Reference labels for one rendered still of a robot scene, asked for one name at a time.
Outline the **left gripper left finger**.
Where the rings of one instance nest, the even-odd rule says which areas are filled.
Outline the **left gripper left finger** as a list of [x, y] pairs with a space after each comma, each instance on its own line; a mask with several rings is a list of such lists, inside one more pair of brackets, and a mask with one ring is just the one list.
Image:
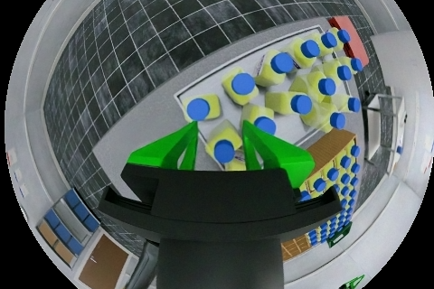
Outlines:
[[[159, 166], [160, 169], [194, 170], [198, 136], [198, 120], [193, 120], [182, 129], [131, 152], [127, 163], [143, 163]], [[184, 159], [177, 169], [178, 158], [184, 149]]]

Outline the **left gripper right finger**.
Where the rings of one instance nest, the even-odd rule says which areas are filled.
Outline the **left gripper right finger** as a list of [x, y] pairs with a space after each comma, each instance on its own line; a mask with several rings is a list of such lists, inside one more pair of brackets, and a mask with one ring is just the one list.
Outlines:
[[[314, 170], [315, 162], [309, 152], [272, 134], [265, 133], [249, 120], [243, 120], [242, 143], [246, 170], [285, 169], [293, 189], [300, 188], [300, 185]], [[263, 159], [263, 169], [261, 169], [254, 148]]]

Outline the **white rimmed tray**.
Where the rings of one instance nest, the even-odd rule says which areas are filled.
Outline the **white rimmed tray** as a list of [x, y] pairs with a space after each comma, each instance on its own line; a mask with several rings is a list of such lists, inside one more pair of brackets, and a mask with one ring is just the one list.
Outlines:
[[[242, 108], [235, 102], [232, 102], [231, 97], [227, 94], [227, 91], [221, 87], [221, 77], [225, 75], [228, 71], [236, 68], [236, 66], [240, 66], [243, 68], [246, 73], [249, 75], [253, 75], [254, 68], [256, 68], [257, 61], [261, 58], [261, 55], [267, 53], [270, 50], [281, 50], [283, 46], [286, 46], [287, 43], [299, 37], [299, 39], [304, 39], [310, 35], [310, 33], [324, 33], [321, 26], [316, 25], [312, 26], [312, 28], [307, 28], [304, 30], [300, 30], [300, 32], [290, 33], [289, 35], [279, 37], [274, 41], [270, 41], [265, 44], [261, 44], [260, 47], [254, 48], [252, 51], [246, 51], [239, 57], [231, 59], [231, 61], [225, 62], [225, 64], [218, 66], [217, 69], [206, 73], [199, 79], [195, 80], [193, 83], [189, 84], [189, 86], [184, 89], [178, 91], [178, 93], [174, 94], [178, 105], [181, 106], [182, 111], [184, 111], [184, 106], [182, 106], [182, 101], [185, 98], [195, 97], [195, 95], [202, 94], [210, 94], [214, 93], [220, 97], [221, 102], [221, 114], [217, 116], [217, 118], [198, 120], [199, 126], [199, 137], [202, 138], [203, 144], [206, 145], [207, 138], [209, 138], [209, 134], [211, 131], [224, 119], [229, 119], [233, 126], [238, 129], [238, 133], [242, 140], [241, 127], [239, 126]], [[274, 87], [262, 87], [256, 84], [259, 89], [259, 94], [256, 98], [251, 100], [249, 104], [264, 106], [265, 107], [265, 94], [268, 91], [289, 91], [290, 86], [292, 86], [294, 79], [297, 78], [297, 75], [305, 75], [305, 73], [310, 73], [312, 69], [316, 65], [322, 65], [323, 61], [330, 61], [330, 59], [335, 59], [336, 54], [326, 55], [326, 57], [318, 58], [314, 65], [312, 65], [311, 69], [306, 69], [303, 71], [297, 71], [293, 73], [286, 73], [285, 82], [282, 84], [278, 84], [278, 86]], [[345, 94], [348, 97], [351, 97], [350, 89], [348, 89], [347, 80], [341, 82], [340, 86], [336, 88], [335, 94]], [[274, 112], [274, 120], [278, 129], [276, 129], [275, 137], [281, 138], [281, 140], [285, 140], [293, 145], [301, 145], [308, 138], [314, 136], [315, 133], [318, 133], [319, 130], [315, 129], [311, 126], [305, 126], [303, 119], [300, 116], [292, 116], [292, 115], [281, 115], [281, 113]]]

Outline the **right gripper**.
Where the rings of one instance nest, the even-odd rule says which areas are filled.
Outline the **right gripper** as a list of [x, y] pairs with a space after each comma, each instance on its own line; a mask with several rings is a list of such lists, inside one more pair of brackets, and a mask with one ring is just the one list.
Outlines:
[[[364, 277], [364, 275], [361, 275], [361, 277], [359, 277], [359, 278], [361, 278], [361, 281], [362, 281], [363, 277]], [[352, 279], [352, 281], [354, 281], [354, 282], [358, 281], [359, 278], [357, 277], [355, 279]], [[344, 283], [344, 285], [341, 285], [339, 289], [354, 289], [359, 284], [359, 282], [361, 282], [361, 281], [359, 281], [356, 285], [354, 285], [354, 282], [352, 282], [352, 281], [350, 281], [351, 283], [347, 282], [348, 285], [350, 285], [350, 286], [347, 286], [347, 283]]]

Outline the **green plastic crate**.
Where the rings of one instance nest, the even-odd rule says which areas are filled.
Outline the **green plastic crate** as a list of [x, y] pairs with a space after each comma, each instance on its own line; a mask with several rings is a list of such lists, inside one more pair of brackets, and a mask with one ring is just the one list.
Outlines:
[[[350, 221], [350, 220], [348, 220], [348, 221]], [[352, 226], [352, 221], [350, 221], [350, 223], [348, 223], [348, 224], [346, 225], [346, 227], [341, 228], [341, 230], [339, 231], [339, 234], [337, 234], [337, 231], [334, 232], [333, 237], [332, 237], [332, 238], [328, 238], [329, 241], [328, 241], [328, 239], [326, 239], [326, 243], [328, 243], [329, 249], [332, 248], [332, 246], [335, 246], [337, 242], [340, 242], [341, 239], [344, 238], [344, 236], [350, 234], [350, 232], [348, 232], [348, 231], [351, 230], [351, 226]], [[334, 243], [334, 242], [333, 242], [334, 239], [339, 238], [340, 234], [343, 235], [343, 237], [340, 238], [339, 241], [336, 241], [336, 242]]]

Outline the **brown cardboard carton with dividers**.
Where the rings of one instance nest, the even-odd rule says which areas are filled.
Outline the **brown cardboard carton with dividers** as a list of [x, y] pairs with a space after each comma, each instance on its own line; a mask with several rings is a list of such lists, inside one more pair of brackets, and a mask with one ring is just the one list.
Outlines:
[[[310, 180], [310, 178], [314, 177], [316, 173], [319, 173], [319, 171], [321, 171], [321, 178], [323, 180], [322, 169], [325, 169], [330, 162], [333, 162], [335, 169], [335, 158], [343, 150], [344, 154], [346, 154], [346, 147], [352, 142], [352, 140], [354, 140], [354, 145], [357, 145], [356, 134], [352, 134], [350, 131], [343, 129], [337, 130], [335, 127], [333, 127], [330, 133], [325, 134], [325, 136], [319, 138], [317, 142], [312, 144], [311, 147], [308, 147], [307, 152], [309, 152], [312, 156], [312, 159], [314, 159], [315, 167], [314, 170], [312, 170], [307, 176], [307, 179], [304, 180], [304, 183]], [[307, 183], [305, 184], [307, 185]], [[289, 242], [281, 243], [283, 261], [292, 259], [294, 256], [299, 256], [299, 254], [304, 253], [308, 249], [312, 248], [310, 243], [308, 243], [307, 236], [308, 235], [303, 235], [300, 236], [300, 238], [290, 239]], [[290, 254], [292, 254], [292, 256]]]

